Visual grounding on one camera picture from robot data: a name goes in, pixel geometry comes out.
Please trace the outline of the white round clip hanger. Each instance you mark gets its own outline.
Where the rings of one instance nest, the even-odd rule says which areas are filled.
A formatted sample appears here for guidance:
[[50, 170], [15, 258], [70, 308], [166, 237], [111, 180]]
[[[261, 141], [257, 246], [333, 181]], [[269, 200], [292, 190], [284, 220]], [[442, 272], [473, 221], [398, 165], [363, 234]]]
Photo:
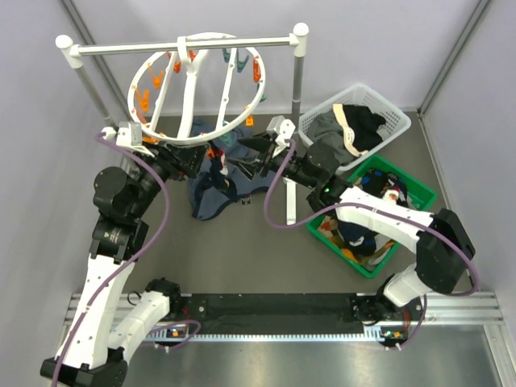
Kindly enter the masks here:
[[[140, 123], [142, 126], [143, 142], [166, 142], [177, 146], [190, 146], [207, 142], [219, 137], [245, 121], [260, 104], [264, 96], [266, 86], [266, 72], [258, 47], [268, 47], [271, 43], [265, 38], [236, 38], [233, 35], [215, 32], [205, 32], [191, 36], [181, 36], [174, 43], [162, 44], [137, 44], [132, 51], [136, 53], [149, 52], [151, 56], [136, 71], [131, 81], [127, 95], [127, 105], [132, 122]], [[229, 123], [225, 122], [227, 106], [230, 101], [230, 92], [233, 83], [234, 73], [237, 70], [237, 54], [243, 48], [250, 54], [253, 64], [254, 82], [257, 90], [253, 99], [243, 108], [242, 112]], [[191, 135], [194, 120], [194, 103], [197, 93], [198, 78], [202, 65], [207, 55], [215, 50], [227, 50], [227, 70], [225, 73], [222, 96], [218, 106], [217, 121], [215, 129], [208, 134]], [[144, 112], [144, 105], [149, 103], [145, 92], [139, 91], [139, 81], [145, 74], [150, 74], [152, 66], [160, 59], [168, 60], [163, 76], [158, 86], [158, 94], [153, 103], [151, 118], [146, 120], [140, 115]], [[180, 65], [185, 70], [185, 87], [182, 100], [181, 121], [177, 134], [169, 136], [159, 133], [156, 128], [168, 95], [169, 84], [174, 72], [174, 66]]]

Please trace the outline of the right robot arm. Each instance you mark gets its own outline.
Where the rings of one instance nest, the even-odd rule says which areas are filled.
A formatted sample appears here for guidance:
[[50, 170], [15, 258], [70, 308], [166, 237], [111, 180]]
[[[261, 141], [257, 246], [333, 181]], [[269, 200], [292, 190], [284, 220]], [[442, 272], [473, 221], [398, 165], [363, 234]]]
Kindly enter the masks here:
[[472, 278], [471, 295], [479, 289], [479, 273], [472, 260], [472, 241], [457, 214], [442, 209], [437, 214], [388, 203], [365, 193], [337, 176], [339, 162], [325, 144], [310, 146], [298, 156], [292, 139], [279, 142], [262, 134], [240, 143], [256, 152], [248, 159], [230, 158], [229, 163], [247, 178], [274, 171], [311, 190], [307, 201], [316, 215], [335, 212], [337, 219], [389, 237], [415, 255], [414, 264], [392, 275], [377, 291], [376, 316], [396, 318], [414, 299], [435, 292], [455, 297], [455, 287], [464, 273]]

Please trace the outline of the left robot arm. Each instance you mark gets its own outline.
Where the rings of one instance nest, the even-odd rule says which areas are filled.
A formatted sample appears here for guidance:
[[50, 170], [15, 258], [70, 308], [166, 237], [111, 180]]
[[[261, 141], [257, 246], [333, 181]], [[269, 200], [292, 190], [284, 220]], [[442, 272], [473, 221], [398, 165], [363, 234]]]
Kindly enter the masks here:
[[178, 284], [150, 281], [129, 314], [114, 323], [123, 287], [151, 242], [143, 216], [167, 180], [196, 177], [207, 148], [153, 145], [139, 156], [138, 172], [103, 169], [94, 180], [99, 217], [89, 248], [85, 285], [72, 326], [57, 353], [43, 361], [40, 375], [53, 385], [120, 386], [135, 350], [155, 332], [158, 322], [171, 323], [174, 337], [194, 324]]

